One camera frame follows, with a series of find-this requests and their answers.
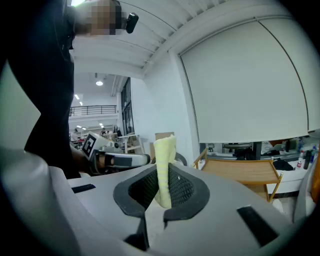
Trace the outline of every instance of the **wooden frame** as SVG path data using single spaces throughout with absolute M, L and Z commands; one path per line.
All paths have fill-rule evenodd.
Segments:
M 199 170 L 198 162 L 202 158 L 205 159 L 205 163 L 201 171 L 237 181 L 265 198 L 268 202 L 271 202 L 275 196 L 283 177 L 283 172 L 280 176 L 278 175 L 273 165 L 273 160 L 234 161 L 208 159 L 208 148 L 206 147 L 192 166 Z M 276 184 L 270 197 L 267 184 Z

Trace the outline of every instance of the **white roller blind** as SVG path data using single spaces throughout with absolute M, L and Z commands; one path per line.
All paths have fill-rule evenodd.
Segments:
M 309 131 L 320 129 L 320 57 L 300 25 L 291 19 L 269 19 L 261 23 L 279 40 L 290 56 L 304 89 Z
M 258 22 L 221 32 L 181 57 L 200 143 L 280 140 L 308 133 L 297 74 Z

